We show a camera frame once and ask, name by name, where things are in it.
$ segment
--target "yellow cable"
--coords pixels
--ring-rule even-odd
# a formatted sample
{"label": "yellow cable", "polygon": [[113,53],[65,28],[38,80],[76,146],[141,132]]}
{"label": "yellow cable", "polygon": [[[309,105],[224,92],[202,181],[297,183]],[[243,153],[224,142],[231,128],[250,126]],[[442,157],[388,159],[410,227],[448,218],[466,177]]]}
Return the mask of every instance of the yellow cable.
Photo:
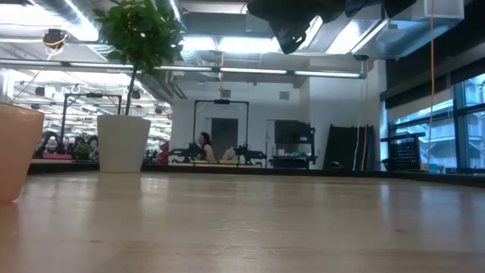
{"label": "yellow cable", "polygon": [[430,170],[431,160],[431,129],[433,128],[433,106],[434,106],[434,0],[431,0],[431,112],[430,130],[427,141],[427,169]]}
{"label": "yellow cable", "polygon": [[[369,60],[367,60],[367,74],[369,74]],[[365,152],[367,149],[367,130],[368,130],[368,124],[367,124],[367,99],[369,97],[369,77],[365,79],[365,108],[364,108],[364,121],[365,121],[365,138],[364,138],[364,152],[362,153],[362,163],[361,163],[361,171],[364,170],[364,162],[365,162]]]}
{"label": "yellow cable", "polygon": [[59,47],[60,43],[58,43],[56,46],[55,46],[55,49],[52,50],[51,54],[49,54],[49,56],[47,57],[47,61],[51,61],[52,60],[52,57],[55,56],[55,53],[58,51],[58,47]]}

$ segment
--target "ceiling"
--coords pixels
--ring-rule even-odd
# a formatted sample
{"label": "ceiling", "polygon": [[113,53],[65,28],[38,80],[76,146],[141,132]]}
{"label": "ceiling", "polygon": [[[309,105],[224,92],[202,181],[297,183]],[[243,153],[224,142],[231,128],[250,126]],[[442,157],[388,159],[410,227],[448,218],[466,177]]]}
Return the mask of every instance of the ceiling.
{"label": "ceiling", "polygon": [[[41,5],[41,1],[29,1]],[[268,22],[246,14],[246,2],[244,1],[153,1],[180,9],[181,21],[186,26],[186,37],[208,37],[214,43],[213,49],[219,49],[225,38],[234,36],[257,38],[268,41],[268,43],[271,42],[271,45],[275,42],[272,40],[274,35]],[[51,5],[63,3],[62,0],[44,2]],[[107,62],[104,56],[110,48],[95,40],[97,38],[97,31],[95,30],[97,25],[92,21],[91,9],[108,9],[113,3],[109,0],[70,0],[70,3],[74,4],[82,13],[79,15],[74,12],[74,15],[84,16],[84,20],[69,20],[69,17],[54,16],[54,13],[39,6],[2,5],[0,8],[0,58],[46,60],[52,50],[47,49],[41,43],[42,34],[49,28],[59,28],[68,30],[71,35],[62,51],[53,56],[53,60]],[[67,4],[64,4],[63,8],[72,9]],[[429,32],[426,32],[429,27],[427,18],[421,19],[419,23],[412,22],[412,19],[409,19],[411,15],[413,14],[400,14],[399,21],[396,20],[395,24],[391,24],[382,21],[378,5],[371,6],[362,9],[353,18],[347,18],[343,14],[328,24],[321,25],[319,20],[315,18],[311,27],[307,30],[309,37],[307,45],[291,55],[282,54],[278,46],[272,49],[259,50],[261,46],[257,45],[247,52],[244,49],[247,49],[250,45],[240,43],[232,45],[232,47],[241,48],[244,52],[236,53],[234,50],[227,50],[222,55],[211,50],[195,50],[198,64],[190,63],[184,57],[184,54],[178,60],[178,64],[204,64],[208,66],[224,64],[224,67],[360,72],[361,62],[356,61],[350,51],[357,48],[359,42],[362,43],[365,37],[370,36],[370,33],[379,27],[380,29],[373,33],[372,39],[369,39],[354,53],[367,54],[374,58],[398,58],[429,41]],[[438,34],[446,31],[459,20],[459,18],[439,20],[436,23]],[[22,92],[25,83],[30,82],[37,72],[27,69],[17,69],[12,72],[15,75],[15,96]],[[96,91],[112,95],[124,94],[124,100],[126,100],[125,89],[130,78],[126,74],[110,72],[112,71],[90,74],[69,71],[68,68],[65,71],[43,71],[37,75],[32,86],[27,87],[25,93],[17,101],[42,103],[41,110],[52,114],[49,116],[52,117],[52,121],[58,121],[58,119],[56,120],[58,116],[55,115],[60,113],[61,107],[49,104],[52,102],[62,103],[62,96],[50,99],[36,96],[36,86],[55,86],[55,90],[68,93],[70,88],[77,85],[80,87],[81,93]],[[187,90],[189,99],[197,99],[196,96],[199,96],[200,93],[193,92],[193,88],[212,90],[214,83],[218,85],[221,79],[226,83],[287,83],[292,84],[293,88],[299,88],[305,81],[305,78],[301,77],[260,74],[169,73],[163,79],[139,79],[140,81],[137,81],[137,88],[143,90],[141,99],[138,101],[142,105],[140,105],[141,108],[134,108],[133,114],[155,118],[157,116],[154,111],[157,104],[170,103],[172,99],[177,97],[185,98],[185,95],[181,94],[184,92],[184,86],[191,86],[191,89]],[[98,114],[103,112],[115,113],[116,111],[110,99],[85,99],[85,104],[91,104],[91,102],[100,105]],[[86,113],[86,109],[83,109],[81,105],[73,105],[71,108],[72,115],[84,115]],[[170,136],[171,129],[165,127],[170,123],[170,113],[171,110],[166,109],[166,113],[157,117],[161,120],[160,124],[164,124],[164,129],[158,130],[152,134],[152,137]]]}

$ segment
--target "table surface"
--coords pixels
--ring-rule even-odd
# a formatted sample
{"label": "table surface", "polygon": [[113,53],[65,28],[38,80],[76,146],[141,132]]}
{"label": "table surface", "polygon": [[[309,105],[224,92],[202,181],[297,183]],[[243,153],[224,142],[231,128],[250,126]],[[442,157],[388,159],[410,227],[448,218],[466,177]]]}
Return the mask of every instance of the table surface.
{"label": "table surface", "polygon": [[410,180],[43,174],[0,272],[485,272],[485,191]]}

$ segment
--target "door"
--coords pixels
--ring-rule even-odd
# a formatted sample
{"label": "door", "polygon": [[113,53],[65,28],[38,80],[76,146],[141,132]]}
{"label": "door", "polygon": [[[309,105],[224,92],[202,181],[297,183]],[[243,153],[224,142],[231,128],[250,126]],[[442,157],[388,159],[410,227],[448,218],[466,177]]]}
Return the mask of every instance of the door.
{"label": "door", "polygon": [[238,129],[237,118],[212,118],[211,141],[217,160],[220,160],[230,147],[237,147]]}

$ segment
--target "tree trunk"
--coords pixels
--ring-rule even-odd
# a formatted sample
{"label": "tree trunk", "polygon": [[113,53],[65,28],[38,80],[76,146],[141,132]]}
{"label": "tree trunk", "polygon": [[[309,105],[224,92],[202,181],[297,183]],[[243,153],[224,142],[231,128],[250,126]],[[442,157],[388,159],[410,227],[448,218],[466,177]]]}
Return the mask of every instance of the tree trunk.
{"label": "tree trunk", "polygon": [[130,115],[131,94],[133,93],[133,87],[135,85],[135,79],[136,79],[136,72],[137,71],[138,71],[138,60],[135,61],[135,64],[133,66],[133,73],[131,74],[130,88],[128,89],[127,107],[124,111],[124,115]]}

